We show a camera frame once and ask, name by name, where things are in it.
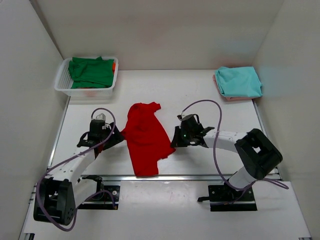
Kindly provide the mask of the red t shirt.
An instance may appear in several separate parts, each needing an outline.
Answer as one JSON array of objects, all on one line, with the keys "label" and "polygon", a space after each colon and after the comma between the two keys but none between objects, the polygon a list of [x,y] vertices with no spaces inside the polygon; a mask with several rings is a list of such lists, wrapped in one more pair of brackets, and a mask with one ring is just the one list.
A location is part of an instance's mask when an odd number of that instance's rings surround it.
[{"label": "red t shirt", "polygon": [[133,104],[121,131],[127,142],[134,174],[140,178],[158,175],[158,161],[175,152],[167,132],[155,116],[160,109],[161,105],[156,102]]}]

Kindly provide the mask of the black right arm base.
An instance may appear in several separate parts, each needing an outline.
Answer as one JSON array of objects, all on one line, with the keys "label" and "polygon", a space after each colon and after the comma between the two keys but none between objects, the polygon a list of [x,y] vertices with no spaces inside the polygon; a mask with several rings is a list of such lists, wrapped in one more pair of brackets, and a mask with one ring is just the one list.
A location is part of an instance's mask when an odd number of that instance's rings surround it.
[{"label": "black right arm base", "polygon": [[209,185],[208,196],[198,203],[208,201],[211,212],[255,212],[258,210],[252,187],[237,191],[227,185]]}]

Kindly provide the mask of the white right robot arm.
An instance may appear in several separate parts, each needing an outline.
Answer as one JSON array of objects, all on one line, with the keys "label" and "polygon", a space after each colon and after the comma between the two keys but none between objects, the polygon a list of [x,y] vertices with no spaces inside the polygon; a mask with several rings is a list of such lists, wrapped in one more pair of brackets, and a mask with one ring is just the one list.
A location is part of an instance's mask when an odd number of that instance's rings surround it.
[{"label": "white right robot arm", "polygon": [[[217,127],[204,128],[197,114],[178,115],[177,118],[180,125],[174,128],[170,146],[175,149],[189,146],[212,149],[215,168],[224,185],[232,190],[244,191],[256,181],[265,180],[283,160],[280,151],[257,128],[249,132],[221,131]],[[236,153],[242,161],[243,167],[228,179],[218,166],[217,149]]]}]

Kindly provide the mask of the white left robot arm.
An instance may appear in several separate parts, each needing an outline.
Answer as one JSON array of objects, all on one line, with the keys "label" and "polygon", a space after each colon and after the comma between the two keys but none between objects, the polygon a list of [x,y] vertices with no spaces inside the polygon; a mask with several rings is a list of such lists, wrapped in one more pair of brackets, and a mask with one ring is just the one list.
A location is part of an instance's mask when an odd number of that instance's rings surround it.
[{"label": "white left robot arm", "polygon": [[48,170],[36,187],[33,218],[38,222],[69,225],[75,218],[78,208],[87,201],[105,200],[109,197],[115,205],[112,190],[107,190],[99,175],[85,174],[85,170],[98,155],[124,140],[114,122],[93,119],[89,131],[79,139],[77,147],[84,149],[66,163]]}]

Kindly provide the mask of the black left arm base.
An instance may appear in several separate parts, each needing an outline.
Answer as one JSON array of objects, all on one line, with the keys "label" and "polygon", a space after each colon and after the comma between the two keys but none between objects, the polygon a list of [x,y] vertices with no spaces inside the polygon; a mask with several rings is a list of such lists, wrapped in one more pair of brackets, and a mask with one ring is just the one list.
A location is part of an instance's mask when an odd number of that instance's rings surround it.
[{"label": "black left arm base", "polygon": [[119,183],[108,183],[98,175],[84,176],[80,182],[89,181],[93,183],[95,195],[81,203],[77,208],[79,210],[110,210],[119,209],[120,190]]}]

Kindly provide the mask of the green t shirt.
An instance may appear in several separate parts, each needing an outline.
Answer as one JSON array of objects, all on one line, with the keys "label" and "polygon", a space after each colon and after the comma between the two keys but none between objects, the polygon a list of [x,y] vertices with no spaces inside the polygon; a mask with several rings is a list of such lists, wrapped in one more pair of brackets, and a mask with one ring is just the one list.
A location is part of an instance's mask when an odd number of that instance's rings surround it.
[{"label": "green t shirt", "polygon": [[73,57],[68,72],[73,80],[71,89],[104,89],[113,85],[113,59]]}]

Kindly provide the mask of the orange t shirt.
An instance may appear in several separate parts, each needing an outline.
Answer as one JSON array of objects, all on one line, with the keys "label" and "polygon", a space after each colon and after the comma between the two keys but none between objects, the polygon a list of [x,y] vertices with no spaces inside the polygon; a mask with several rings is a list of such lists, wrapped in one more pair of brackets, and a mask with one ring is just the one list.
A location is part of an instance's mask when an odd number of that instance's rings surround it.
[{"label": "orange t shirt", "polygon": [[115,70],[116,70],[116,63],[113,62],[113,64],[112,64],[112,72],[115,73]]}]

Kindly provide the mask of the folded teal t shirt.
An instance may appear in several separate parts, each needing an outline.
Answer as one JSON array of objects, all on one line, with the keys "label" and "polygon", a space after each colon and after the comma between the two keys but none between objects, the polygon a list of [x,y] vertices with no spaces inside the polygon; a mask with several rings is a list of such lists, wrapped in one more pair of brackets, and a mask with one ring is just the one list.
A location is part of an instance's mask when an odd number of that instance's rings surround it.
[{"label": "folded teal t shirt", "polygon": [[262,83],[253,66],[220,67],[214,73],[220,94],[227,98],[260,98]]}]

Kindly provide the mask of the aluminium table rail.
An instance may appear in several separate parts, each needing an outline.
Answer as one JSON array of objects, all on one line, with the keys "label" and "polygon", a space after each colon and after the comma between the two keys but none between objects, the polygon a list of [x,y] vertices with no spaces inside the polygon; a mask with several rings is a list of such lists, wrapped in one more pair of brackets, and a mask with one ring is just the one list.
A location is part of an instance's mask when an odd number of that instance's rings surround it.
[{"label": "aluminium table rail", "polygon": [[152,177],[136,177],[133,175],[100,175],[104,181],[221,181],[222,178],[216,174],[200,175],[159,175]]}]

